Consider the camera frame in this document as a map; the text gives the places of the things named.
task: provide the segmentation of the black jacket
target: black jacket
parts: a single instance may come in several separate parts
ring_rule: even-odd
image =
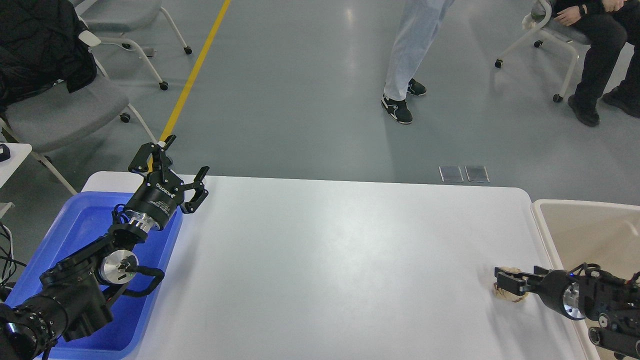
[[[59,79],[69,92],[90,84],[95,60],[77,38],[86,29],[68,0],[0,0],[0,106]]]

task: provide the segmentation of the blue plastic tray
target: blue plastic tray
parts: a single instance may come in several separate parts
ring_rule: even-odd
[[[83,192],[73,196],[62,207],[53,225],[42,240],[29,265],[15,285],[6,303],[17,306],[41,289],[40,274],[57,261],[77,251],[106,233],[111,225],[111,210],[125,204],[130,193]],[[182,213],[176,211],[163,231],[151,231],[144,244],[136,245],[134,253],[140,264],[166,270],[175,239],[182,223]],[[129,286],[132,290],[147,287],[151,278],[137,275]],[[142,298],[120,297],[111,308],[114,321],[93,335],[60,342],[51,350],[56,359],[119,360],[129,354],[147,328],[151,309],[159,291]]]

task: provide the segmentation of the chair leg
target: chair leg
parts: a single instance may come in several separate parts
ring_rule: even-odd
[[[151,70],[154,77],[156,78],[156,81],[160,85],[160,89],[167,90],[169,88],[169,84],[166,81],[162,80],[162,78],[160,77],[160,74],[158,74],[158,71],[156,71],[156,68],[151,64],[151,61],[149,61],[144,50],[140,47],[140,45],[138,45],[138,43],[128,38],[100,37],[100,40],[105,44],[112,44],[112,45],[118,45],[118,46],[120,46],[121,44],[129,44],[138,53],[140,58],[147,64],[147,67],[149,68],[149,70]]]
[[[0,118],[0,126],[2,127],[2,129],[4,131],[6,131],[15,141],[20,142],[20,143],[25,143],[22,140],[20,140],[18,138],[18,136],[15,136],[15,133],[11,130],[11,127],[9,127],[9,124],[7,124],[7,122],[4,121],[4,119]],[[58,169],[56,167],[53,166],[53,164],[44,156],[42,156],[41,154],[35,152],[35,151],[31,151],[31,155],[36,158],[36,160],[38,160],[39,162],[41,162],[44,166],[46,166],[49,171],[51,171],[51,173],[58,178],[58,180],[62,183],[62,185],[65,186],[65,188],[67,188],[67,190],[69,190],[69,192],[71,193],[71,195],[76,195],[78,192],[76,191],[76,189],[74,189],[73,186],[71,186],[71,184],[69,184],[69,182],[65,179],[64,176],[62,176],[62,174],[58,171]]]
[[[541,34],[549,41],[564,47],[565,49],[567,49],[567,51],[569,51],[572,55],[571,57],[571,64],[569,64],[569,69],[566,71],[566,75],[564,76],[564,82],[562,84],[562,88],[560,89],[560,92],[556,95],[559,96],[559,100],[556,101],[557,97],[554,96],[554,101],[556,102],[560,102],[562,101],[562,99],[564,99],[564,96],[566,95],[566,90],[569,87],[569,82],[571,81],[571,77],[573,76],[573,71],[575,70],[575,66],[578,63],[578,60],[580,59],[580,55],[578,54],[578,50],[575,49],[575,47],[573,47],[571,44],[568,44],[558,38],[556,38],[555,36],[548,34],[544,31],[541,32]]]
[[[160,12],[162,12],[162,14],[164,14],[164,17],[166,17],[166,20],[169,22],[169,25],[171,25],[171,28],[173,29],[173,32],[175,33],[175,36],[178,37],[178,41],[180,42],[180,44],[182,44],[182,48],[184,49],[184,52],[187,55],[191,54],[191,48],[184,41],[182,35],[180,34],[180,31],[178,30],[178,27],[175,25],[175,22],[173,22],[173,19],[171,18],[171,15],[169,15],[169,12],[166,11],[166,9],[163,8],[162,6],[160,6]]]
[[[511,44],[511,46],[509,46],[505,51],[503,51],[501,54],[499,54],[498,57],[497,57],[497,60],[502,62],[502,58],[503,57],[507,56],[507,54],[509,54],[513,49],[515,49],[516,47],[520,46],[520,44],[522,44],[523,42],[525,42],[528,39],[530,39],[533,36],[533,34],[535,34],[537,32],[540,32],[540,24],[536,25],[531,30],[527,31],[527,33],[522,35],[518,40],[516,40],[516,42]]]
[[[131,110],[131,112],[138,118],[138,120],[140,121],[140,124],[142,124],[142,127],[145,128],[145,131],[147,132],[147,134],[149,135],[149,138],[151,139],[151,142],[153,143],[158,143],[158,141],[156,140],[156,138],[154,137],[153,133],[151,132],[151,130],[149,129],[149,127],[147,126],[147,123],[142,119],[142,116],[140,116],[140,113],[138,113],[138,111],[136,110],[136,108],[133,107],[133,105],[130,103],[127,105],[127,107]]]
[[[42,156],[41,154],[32,151],[31,155],[36,158],[36,160],[38,160],[41,164],[43,164],[44,166],[46,166],[49,171],[51,171],[51,173],[58,178],[58,181],[60,181],[62,183],[62,185],[65,186],[65,188],[67,188],[67,190],[69,190],[69,192],[71,193],[71,195],[76,195],[78,194],[78,192],[76,191],[76,189],[74,189],[73,186],[71,186],[71,184],[69,184],[69,182],[65,179],[64,176],[62,176],[62,174],[58,171],[58,169],[56,167],[53,166],[53,164],[44,156]]]

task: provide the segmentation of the yellow floor line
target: yellow floor line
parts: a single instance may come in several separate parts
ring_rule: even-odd
[[[229,7],[229,3],[231,3],[231,0],[225,0],[225,2],[222,4],[222,8],[220,9],[220,13],[218,13],[216,22],[213,23],[213,27],[209,32],[209,36],[207,36],[207,40],[205,41],[204,46],[202,47],[202,51],[200,51],[200,55],[196,60],[196,64],[193,66],[193,70],[191,70],[191,74],[187,79],[187,83],[184,85],[184,88],[182,89],[182,93],[180,94],[178,101],[175,103],[173,112],[171,113],[171,116],[169,117],[169,121],[167,121],[166,126],[164,127],[162,135],[160,136],[160,140],[164,140],[167,136],[171,135],[173,131],[173,127],[175,126],[175,123],[178,121],[180,112],[184,107],[184,103],[187,101],[187,98],[189,97],[189,93],[191,92],[191,87],[193,86],[193,83],[196,81],[196,78],[198,77],[198,73],[200,72],[200,67],[202,67],[202,63],[207,57],[207,53],[209,52],[209,48],[211,47],[213,38],[216,37],[216,33],[218,32],[220,23],[222,22],[222,19],[224,19],[225,17],[227,8]]]

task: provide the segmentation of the chair seat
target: chair seat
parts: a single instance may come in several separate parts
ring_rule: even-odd
[[[589,38],[583,32],[571,26],[564,26],[554,19],[550,19],[547,25],[542,28],[551,32],[554,36],[563,39],[564,41],[573,40],[582,45],[591,45],[591,40],[589,40]]]
[[[98,75],[69,93],[64,83],[9,105],[6,119],[15,135],[35,152],[47,152],[84,138],[112,121],[128,105],[121,89]]]
[[[81,14],[91,31],[128,33],[150,24],[162,0],[98,0]]]

